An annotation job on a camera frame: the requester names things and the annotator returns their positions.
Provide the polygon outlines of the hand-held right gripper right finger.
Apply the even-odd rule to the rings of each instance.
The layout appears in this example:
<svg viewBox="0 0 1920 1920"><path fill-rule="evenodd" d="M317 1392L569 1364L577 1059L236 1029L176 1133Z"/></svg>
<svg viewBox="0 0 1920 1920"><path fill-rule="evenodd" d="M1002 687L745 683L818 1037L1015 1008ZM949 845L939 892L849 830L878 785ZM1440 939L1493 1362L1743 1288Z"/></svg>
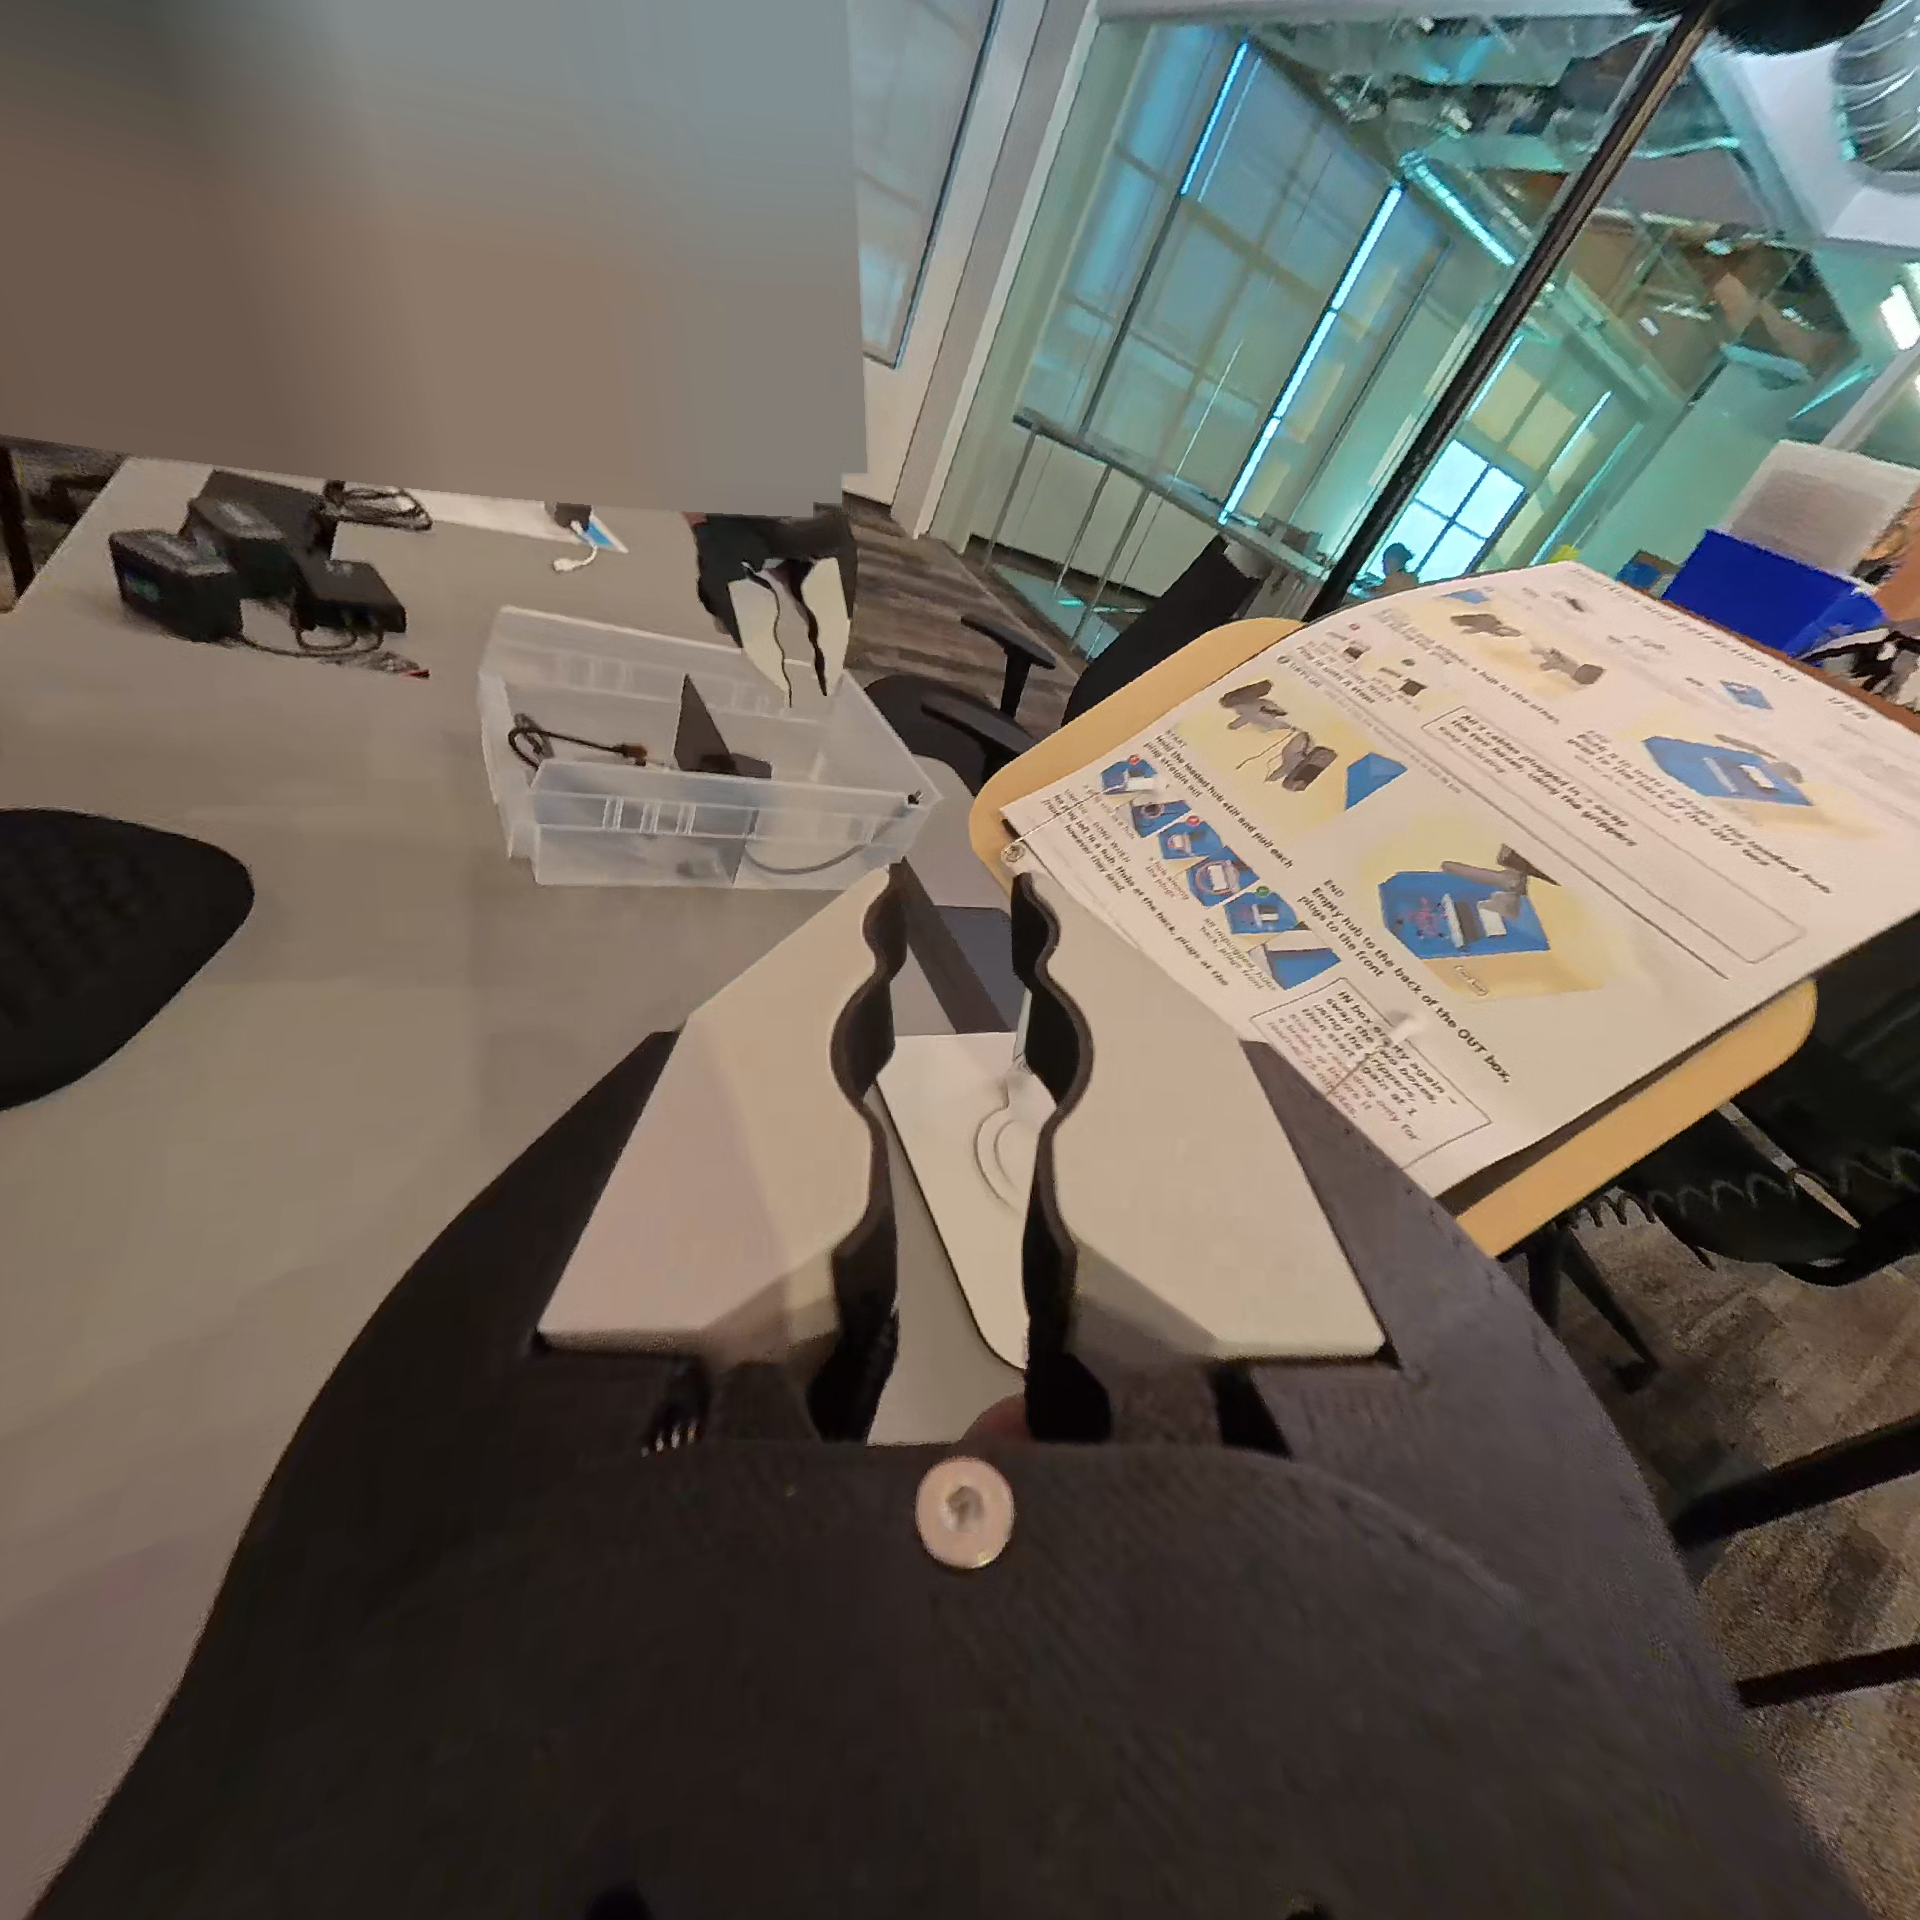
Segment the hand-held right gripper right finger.
<svg viewBox="0 0 1920 1920"><path fill-rule="evenodd" d="M1373 1362L1387 1337L1258 1065L1266 1051L1049 877L1019 877L1023 1059L1049 1108L1021 1233L1025 1417L1113 1437L1137 1388Z"/></svg>

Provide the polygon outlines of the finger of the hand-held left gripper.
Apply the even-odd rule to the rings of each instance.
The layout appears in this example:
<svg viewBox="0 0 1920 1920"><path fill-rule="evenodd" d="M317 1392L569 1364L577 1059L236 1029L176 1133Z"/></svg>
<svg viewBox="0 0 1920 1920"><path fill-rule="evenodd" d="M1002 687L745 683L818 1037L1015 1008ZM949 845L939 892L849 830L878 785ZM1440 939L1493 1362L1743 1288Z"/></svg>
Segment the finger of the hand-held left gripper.
<svg viewBox="0 0 1920 1920"><path fill-rule="evenodd" d="M780 701L792 701L784 640L792 626L786 595L769 577L735 577L726 587L731 632Z"/></svg>
<svg viewBox="0 0 1920 1920"><path fill-rule="evenodd" d="M794 663L800 683L820 697L833 697L847 667L851 644L851 593L841 570L794 570L790 603L800 624Z"/></svg>

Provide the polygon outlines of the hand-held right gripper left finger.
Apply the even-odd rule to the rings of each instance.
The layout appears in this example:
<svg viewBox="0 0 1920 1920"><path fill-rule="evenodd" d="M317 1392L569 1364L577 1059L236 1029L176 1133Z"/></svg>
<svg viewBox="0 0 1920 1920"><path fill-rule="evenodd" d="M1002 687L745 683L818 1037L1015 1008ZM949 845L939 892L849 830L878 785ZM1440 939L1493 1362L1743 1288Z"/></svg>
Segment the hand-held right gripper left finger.
<svg viewBox="0 0 1920 1920"><path fill-rule="evenodd" d="M692 1010L540 1313L548 1347L771 1364L818 1435L872 1429L898 1343L872 1092L900 965L886 867Z"/></svg>

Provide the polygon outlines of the clear plastic bin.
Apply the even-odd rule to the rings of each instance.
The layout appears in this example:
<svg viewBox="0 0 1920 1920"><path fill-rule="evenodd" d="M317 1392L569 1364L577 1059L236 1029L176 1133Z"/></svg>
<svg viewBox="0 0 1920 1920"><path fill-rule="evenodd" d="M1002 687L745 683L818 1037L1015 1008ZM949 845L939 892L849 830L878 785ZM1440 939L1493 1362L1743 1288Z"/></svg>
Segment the clear plastic bin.
<svg viewBox="0 0 1920 1920"><path fill-rule="evenodd" d="M771 781L675 771L685 675ZM540 885L835 892L900 861L941 797L851 679L780 701L720 642L504 607L475 695L506 853Z"/></svg>

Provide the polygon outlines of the black bin divider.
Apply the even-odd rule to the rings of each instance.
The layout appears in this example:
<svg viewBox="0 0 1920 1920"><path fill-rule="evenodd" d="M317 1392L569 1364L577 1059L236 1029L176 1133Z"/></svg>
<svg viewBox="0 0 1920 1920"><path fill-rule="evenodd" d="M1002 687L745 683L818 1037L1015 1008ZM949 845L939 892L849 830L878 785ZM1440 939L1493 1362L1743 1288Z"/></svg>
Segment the black bin divider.
<svg viewBox="0 0 1920 1920"><path fill-rule="evenodd" d="M769 761L728 746L690 675L679 687L673 767L716 779L771 781Z"/></svg>

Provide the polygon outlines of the white stand base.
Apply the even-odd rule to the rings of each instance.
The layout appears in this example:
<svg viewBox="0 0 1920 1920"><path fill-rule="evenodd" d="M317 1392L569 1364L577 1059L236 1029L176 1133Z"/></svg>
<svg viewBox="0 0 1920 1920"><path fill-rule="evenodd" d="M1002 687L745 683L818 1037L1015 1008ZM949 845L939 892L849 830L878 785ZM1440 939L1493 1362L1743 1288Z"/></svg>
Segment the white stand base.
<svg viewBox="0 0 1920 1920"><path fill-rule="evenodd" d="M1052 1096L1017 1033L902 1037L878 1090L986 1348L1021 1368L1021 1245Z"/></svg>

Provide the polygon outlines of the glass railing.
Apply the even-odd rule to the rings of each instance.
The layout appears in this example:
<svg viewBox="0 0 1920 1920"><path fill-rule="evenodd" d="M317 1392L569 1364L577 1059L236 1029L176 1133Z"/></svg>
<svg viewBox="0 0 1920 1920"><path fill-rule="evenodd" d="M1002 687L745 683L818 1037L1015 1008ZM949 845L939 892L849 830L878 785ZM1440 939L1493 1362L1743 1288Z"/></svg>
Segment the glass railing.
<svg viewBox="0 0 1920 1920"><path fill-rule="evenodd" d="M1039 409L1021 405L1011 413L1011 423L1025 434L1025 444L1021 446L1009 489L1017 487L1035 444L1045 442L1099 468L1101 479L1094 487L1086 515L1096 511L1099 487L1105 479L1123 476L1139 489L1143 499L1158 501L1188 515L1207 526L1211 534L1221 534L1227 540L1246 546L1276 568L1313 585L1321 585L1328 575L1330 560L1319 548L1317 536L1291 526L1291 523L1283 523L1272 515L1250 517L1229 507L1223 499L1215 499L1195 481L1162 468L1152 468L1139 456L1107 440L1070 429Z"/></svg>

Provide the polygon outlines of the instruction sheet on stand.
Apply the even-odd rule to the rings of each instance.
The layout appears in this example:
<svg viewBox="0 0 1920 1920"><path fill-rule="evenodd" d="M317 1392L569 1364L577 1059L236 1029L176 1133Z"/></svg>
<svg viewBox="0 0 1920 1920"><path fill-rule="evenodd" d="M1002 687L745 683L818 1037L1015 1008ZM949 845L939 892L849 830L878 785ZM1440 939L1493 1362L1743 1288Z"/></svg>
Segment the instruction sheet on stand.
<svg viewBox="0 0 1920 1920"><path fill-rule="evenodd" d="M1025 755L1007 761L972 799L968 838L976 857L1007 890L1011 877L1004 851L1013 842L1013 832L1002 818L1007 804L1047 783L1062 781L1078 765L1139 732L1164 708L1203 691L1299 628L1297 620L1264 616L1197 636L1045 736ZM1786 1063L1808 1039L1816 1004L1814 981L1788 986L1548 1139L1442 1192L1438 1204L1481 1253L1512 1253L1526 1235L1585 1196L1610 1186L1630 1165Z"/></svg>

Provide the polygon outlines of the small black adapter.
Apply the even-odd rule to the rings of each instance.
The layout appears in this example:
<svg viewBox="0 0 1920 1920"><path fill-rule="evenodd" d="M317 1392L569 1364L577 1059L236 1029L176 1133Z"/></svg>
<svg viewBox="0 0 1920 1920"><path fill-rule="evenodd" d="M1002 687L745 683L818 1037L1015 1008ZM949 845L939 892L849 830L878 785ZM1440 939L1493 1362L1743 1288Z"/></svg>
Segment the small black adapter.
<svg viewBox="0 0 1920 1920"><path fill-rule="evenodd" d="M242 579L201 542L160 530L107 536L123 603L164 632L193 644L244 640Z"/></svg>
<svg viewBox="0 0 1920 1920"><path fill-rule="evenodd" d="M371 654L409 632L407 609L377 568L334 554L338 519L320 493L217 468L187 501L180 532L227 564L244 599L285 616L299 654Z"/></svg>

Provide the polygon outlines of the printed instruction sheet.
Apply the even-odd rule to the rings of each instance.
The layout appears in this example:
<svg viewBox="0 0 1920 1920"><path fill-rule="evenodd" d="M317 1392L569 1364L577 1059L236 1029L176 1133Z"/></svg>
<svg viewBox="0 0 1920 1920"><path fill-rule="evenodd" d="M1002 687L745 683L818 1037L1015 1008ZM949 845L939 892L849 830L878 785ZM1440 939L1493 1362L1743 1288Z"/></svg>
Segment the printed instruction sheet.
<svg viewBox="0 0 1920 1920"><path fill-rule="evenodd" d="M1430 1194L1916 912L1916 726L1579 564L1223 626L980 806Z"/></svg>

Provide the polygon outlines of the black wrist rest pad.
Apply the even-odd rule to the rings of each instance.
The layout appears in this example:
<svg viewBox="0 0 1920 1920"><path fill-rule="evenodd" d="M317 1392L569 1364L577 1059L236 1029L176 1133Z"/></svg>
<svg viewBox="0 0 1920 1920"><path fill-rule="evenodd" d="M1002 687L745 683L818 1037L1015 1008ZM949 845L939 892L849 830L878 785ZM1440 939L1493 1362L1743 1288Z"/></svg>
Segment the black wrist rest pad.
<svg viewBox="0 0 1920 1920"><path fill-rule="evenodd" d="M1 1108L78 1082L246 924L229 851L117 818L1 812Z"/></svg>

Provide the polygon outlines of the black pole stand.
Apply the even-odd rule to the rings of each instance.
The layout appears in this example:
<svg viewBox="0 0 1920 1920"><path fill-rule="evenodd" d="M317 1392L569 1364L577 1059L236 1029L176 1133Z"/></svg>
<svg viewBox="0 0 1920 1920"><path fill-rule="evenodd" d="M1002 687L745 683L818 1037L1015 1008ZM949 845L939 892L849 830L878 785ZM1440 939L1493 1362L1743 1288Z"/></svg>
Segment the black pole stand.
<svg viewBox="0 0 1920 1920"><path fill-rule="evenodd" d="M1505 348L1512 342L1522 321L1548 286L1548 278L1571 250L1579 231L1595 211L1602 192L1618 178L1634 155L1644 131L1667 100L1667 92L1685 74L1692 57L1708 39L1722 2L1679 4L1667 35L1638 61L1630 84L1614 102L1587 160L1569 176L1548 209L1532 249L1514 266L1501 299L1469 350L1460 358L1450 382L1436 397L1418 431L1405 446L1397 466L1379 487L1373 505L1356 526L1354 536L1330 564L1307 616L1323 618L1338 613L1356 583L1362 564L1375 552L1409 505L1418 481L1452 440L1456 427L1475 405L1475 397L1493 378Z"/></svg>

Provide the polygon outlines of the blue plastic bin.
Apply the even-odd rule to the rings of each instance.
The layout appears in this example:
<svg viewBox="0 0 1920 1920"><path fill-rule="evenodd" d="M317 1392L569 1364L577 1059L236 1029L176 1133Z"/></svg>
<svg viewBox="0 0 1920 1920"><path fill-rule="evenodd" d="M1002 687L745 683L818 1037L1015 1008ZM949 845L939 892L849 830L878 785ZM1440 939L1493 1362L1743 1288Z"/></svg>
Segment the blue plastic bin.
<svg viewBox="0 0 1920 1920"><path fill-rule="evenodd" d="M1663 601L1786 660L1806 660L1888 624L1880 603L1853 577L1718 530L1696 540Z"/></svg>

